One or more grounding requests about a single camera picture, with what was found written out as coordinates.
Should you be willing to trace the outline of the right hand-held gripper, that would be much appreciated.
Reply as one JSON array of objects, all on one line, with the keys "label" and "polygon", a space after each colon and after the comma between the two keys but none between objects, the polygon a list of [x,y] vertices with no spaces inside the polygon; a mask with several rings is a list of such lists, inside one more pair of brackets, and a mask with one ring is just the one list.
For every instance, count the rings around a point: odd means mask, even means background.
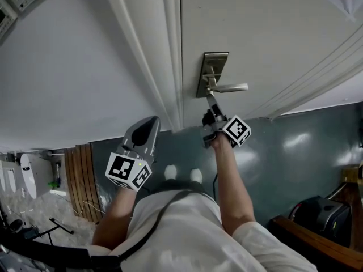
[{"label": "right hand-held gripper", "polygon": [[201,137],[203,147],[209,148],[218,133],[224,133],[227,136],[232,148],[244,144],[251,135],[251,128],[237,115],[227,119],[213,94],[207,94],[206,98],[209,109],[202,118]]}]

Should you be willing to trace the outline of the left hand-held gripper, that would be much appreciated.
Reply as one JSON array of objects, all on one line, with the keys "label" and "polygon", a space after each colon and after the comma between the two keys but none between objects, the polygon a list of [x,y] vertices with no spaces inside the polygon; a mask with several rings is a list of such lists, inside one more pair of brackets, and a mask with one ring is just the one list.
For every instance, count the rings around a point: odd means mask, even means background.
[{"label": "left hand-held gripper", "polygon": [[115,185],[139,191],[151,176],[151,165],[161,121],[157,116],[144,118],[125,133],[115,152],[110,153],[105,176]]}]

